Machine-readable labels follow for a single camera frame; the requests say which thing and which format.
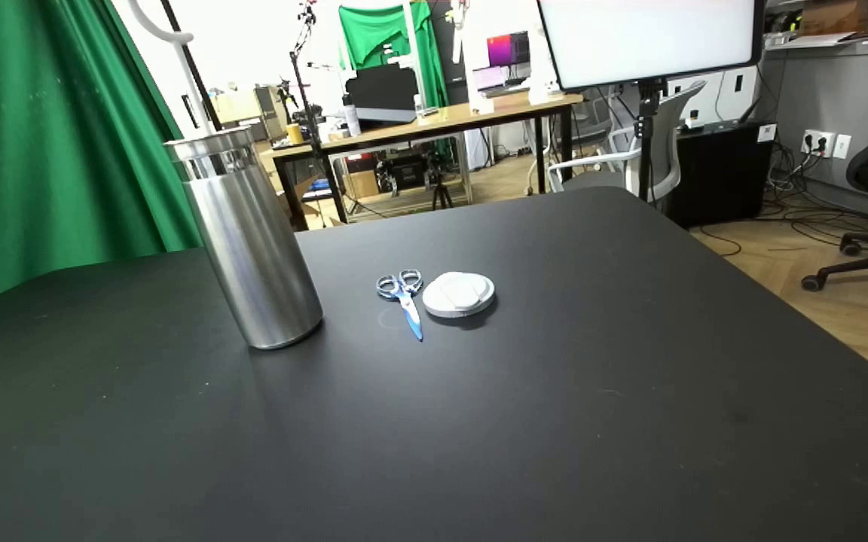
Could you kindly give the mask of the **stainless steel flask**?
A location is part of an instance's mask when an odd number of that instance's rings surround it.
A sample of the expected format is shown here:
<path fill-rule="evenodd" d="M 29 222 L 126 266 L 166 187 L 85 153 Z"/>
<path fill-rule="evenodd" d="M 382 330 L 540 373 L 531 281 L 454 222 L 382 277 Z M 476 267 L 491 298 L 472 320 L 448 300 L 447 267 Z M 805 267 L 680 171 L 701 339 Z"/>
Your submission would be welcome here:
<path fill-rule="evenodd" d="M 251 350 L 285 350 L 322 324 L 322 305 L 251 130 L 173 139 L 219 290 Z"/>

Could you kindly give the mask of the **white round pad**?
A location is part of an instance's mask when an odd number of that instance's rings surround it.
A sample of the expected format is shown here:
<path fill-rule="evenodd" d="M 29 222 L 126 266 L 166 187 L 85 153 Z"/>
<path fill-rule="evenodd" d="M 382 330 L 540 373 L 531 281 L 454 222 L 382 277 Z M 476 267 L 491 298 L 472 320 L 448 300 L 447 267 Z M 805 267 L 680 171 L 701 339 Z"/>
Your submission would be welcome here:
<path fill-rule="evenodd" d="M 485 274 L 443 270 L 423 290 L 423 306 L 434 320 L 467 320 L 484 312 L 497 296 Z"/>

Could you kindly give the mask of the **black monitor back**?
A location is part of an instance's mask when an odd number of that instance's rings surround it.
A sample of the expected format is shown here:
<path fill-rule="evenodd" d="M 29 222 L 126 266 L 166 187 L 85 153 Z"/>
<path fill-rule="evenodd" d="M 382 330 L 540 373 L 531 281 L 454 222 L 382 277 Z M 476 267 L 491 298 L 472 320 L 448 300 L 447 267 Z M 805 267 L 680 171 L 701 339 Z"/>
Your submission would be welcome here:
<path fill-rule="evenodd" d="M 399 64 L 358 69 L 345 84 L 345 103 L 355 107 L 358 120 L 414 120 L 416 92 L 416 75 Z"/>

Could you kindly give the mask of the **wooden desk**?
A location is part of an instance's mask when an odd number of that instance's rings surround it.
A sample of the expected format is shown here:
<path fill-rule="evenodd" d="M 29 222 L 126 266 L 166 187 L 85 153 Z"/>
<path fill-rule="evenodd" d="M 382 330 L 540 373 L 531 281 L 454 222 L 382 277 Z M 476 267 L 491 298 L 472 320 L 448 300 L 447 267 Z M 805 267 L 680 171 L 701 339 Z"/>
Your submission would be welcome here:
<path fill-rule="evenodd" d="M 540 100 L 535 100 L 531 92 L 514 92 L 514 96 L 489 100 L 484 112 L 476 112 L 472 103 L 460 103 L 460 104 L 436 107 L 426 118 L 416 118 L 414 124 L 368 130 L 361 137 L 346 137 L 346 139 L 336 139 L 326 146 L 299 146 L 299 147 L 275 150 L 275 168 L 277 168 L 281 187 L 286 192 L 290 225 L 297 232 L 308 228 L 308 220 L 303 211 L 303 195 L 293 190 L 293 175 L 290 175 L 290 166 L 299 159 L 317 159 L 326 168 L 336 211 L 338 211 L 338 217 L 346 217 L 340 187 L 338 187 L 336 171 L 332 171 L 332 157 L 366 153 L 366 150 L 381 150 L 381 147 L 394 147 L 394 146 L 423 146 L 423 142 L 434 142 L 434 139 L 465 142 L 465 130 L 484 130 L 484 126 L 514 124 L 514 120 L 531 120 L 535 124 L 536 192 L 542 192 L 545 190 L 545 150 L 542 150 L 545 130 L 542 130 L 542 120 L 545 118 L 559 120 L 560 153 L 569 153 L 574 150 L 574 107 L 583 103 L 586 103 L 583 92 L 555 92 L 555 96 L 540 96 Z"/>

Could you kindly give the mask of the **black tripod stand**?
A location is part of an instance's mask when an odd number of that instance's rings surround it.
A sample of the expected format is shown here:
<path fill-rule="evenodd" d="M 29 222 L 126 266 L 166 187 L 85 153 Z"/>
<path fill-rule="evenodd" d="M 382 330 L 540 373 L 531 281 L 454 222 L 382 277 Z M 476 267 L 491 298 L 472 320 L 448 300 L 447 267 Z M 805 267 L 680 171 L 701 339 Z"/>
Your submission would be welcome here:
<path fill-rule="evenodd" d="M 310 100 L 310 78 L 308 78 L 308 64 L 305 64 L 308 59 L 305 49 L 310 44 L 310 36 L 317 28 L 317 0 L 297 0 L 297 3 L 299 3 L 299 11 L 297 11 L 299 32 L 297 32 L 297 42 L 290 49 L 290 65 L 293 65 L 297 86 L 303 96 L 303 118 L 308 120 L 310 147 L 322 150 L 319 114 L 317 114 L 314 100 Z"/>

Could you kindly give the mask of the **laptop with purple screen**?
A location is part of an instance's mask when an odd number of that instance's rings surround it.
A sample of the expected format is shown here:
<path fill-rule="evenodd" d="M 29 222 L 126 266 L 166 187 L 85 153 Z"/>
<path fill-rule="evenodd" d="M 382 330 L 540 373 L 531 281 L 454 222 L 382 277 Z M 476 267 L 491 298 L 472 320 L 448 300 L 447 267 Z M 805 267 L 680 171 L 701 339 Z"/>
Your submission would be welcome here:
<path fill-rule="evenodd" d="M 479 91 L 504 91 L 531 78 L 531 40 L 529 32 L 502 32 L 485 40 L 489 59 L 474 69 Z"/>

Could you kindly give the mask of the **green cloth in background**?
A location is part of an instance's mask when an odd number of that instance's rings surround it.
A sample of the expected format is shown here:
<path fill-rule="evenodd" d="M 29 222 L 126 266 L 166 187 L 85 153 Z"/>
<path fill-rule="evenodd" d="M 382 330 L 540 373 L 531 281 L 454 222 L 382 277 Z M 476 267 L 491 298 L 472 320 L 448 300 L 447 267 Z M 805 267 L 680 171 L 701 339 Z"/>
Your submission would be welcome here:
<path fill-rule="evenodd" d="M 393 7 L 381 8 L 340 7 L 338 22 L 352 69 L 373 69 L 394 58 L 416 54 L 426 104 L 448 103 L 434 11 L 428 0 L 394 0 Z"/>

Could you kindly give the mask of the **grey office chair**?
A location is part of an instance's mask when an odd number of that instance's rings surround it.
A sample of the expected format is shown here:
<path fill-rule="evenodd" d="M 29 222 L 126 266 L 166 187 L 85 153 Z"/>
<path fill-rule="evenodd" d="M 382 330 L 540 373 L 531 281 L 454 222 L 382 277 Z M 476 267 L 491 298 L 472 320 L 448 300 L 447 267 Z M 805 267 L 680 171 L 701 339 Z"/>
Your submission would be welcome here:
<path fill-rule="evenodd" d="M 642 202 L 663 208 L 674 187 L 682 185 L 682 112 L 704 91 L 704 81 L 682 86 L 659 100 L 651 120 L 651 146 L 632 139 L 625 150 L 599 157 L 574 157 L 552 163 L 552 190 L 589 190 L 589 187 L 619 187 Z"/>

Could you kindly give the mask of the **white projection board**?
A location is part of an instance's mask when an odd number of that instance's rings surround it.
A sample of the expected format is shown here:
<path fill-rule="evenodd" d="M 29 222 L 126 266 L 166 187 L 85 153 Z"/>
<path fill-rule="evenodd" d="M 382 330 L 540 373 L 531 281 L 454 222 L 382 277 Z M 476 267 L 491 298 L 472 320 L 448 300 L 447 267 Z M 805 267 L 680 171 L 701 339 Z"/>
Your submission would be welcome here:
<path fill-rule="evenodd" d="M 761 58 L 763 0 L 536 0 L 563 91 Z"/>

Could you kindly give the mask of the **black computer tower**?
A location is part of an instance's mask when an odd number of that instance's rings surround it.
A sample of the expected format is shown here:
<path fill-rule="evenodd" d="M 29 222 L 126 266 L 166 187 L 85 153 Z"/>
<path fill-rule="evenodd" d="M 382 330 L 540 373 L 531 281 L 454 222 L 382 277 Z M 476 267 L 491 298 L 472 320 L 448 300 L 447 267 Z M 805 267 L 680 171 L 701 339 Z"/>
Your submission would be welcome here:
<path fill-rule="evenodd" d="M 680 139 L 682 185 L 670 195 L 680 225 L 754 220 L 763 211 L 771 142 L 757 124 Z"/>

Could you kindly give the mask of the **green curtain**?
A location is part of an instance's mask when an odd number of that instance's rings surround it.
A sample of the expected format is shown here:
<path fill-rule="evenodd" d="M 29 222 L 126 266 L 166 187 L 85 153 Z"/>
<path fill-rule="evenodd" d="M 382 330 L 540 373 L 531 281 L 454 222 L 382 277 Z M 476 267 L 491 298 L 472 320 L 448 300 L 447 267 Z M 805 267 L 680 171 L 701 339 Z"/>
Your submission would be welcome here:
<path fill-rule="evenodd" d="M 192 247 L 174 137 L 113 0 L 0 0 L 0 293 Z"/>

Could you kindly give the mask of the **blue handled scissors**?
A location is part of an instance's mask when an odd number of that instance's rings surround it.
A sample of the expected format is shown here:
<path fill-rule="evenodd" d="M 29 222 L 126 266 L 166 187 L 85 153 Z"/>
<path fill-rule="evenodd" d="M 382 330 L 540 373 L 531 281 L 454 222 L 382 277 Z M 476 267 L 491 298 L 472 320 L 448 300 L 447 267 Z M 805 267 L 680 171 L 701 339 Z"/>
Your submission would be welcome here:
<path fill-rule="evenodd" d="M 401 305 L 416 339 L 426 339 L 423 317 L 416 311 L 416 296 L 423 293 L 423 287 L 426 277 L 416 267 L 393 270 L 377 281 L 377 296 Z"/>

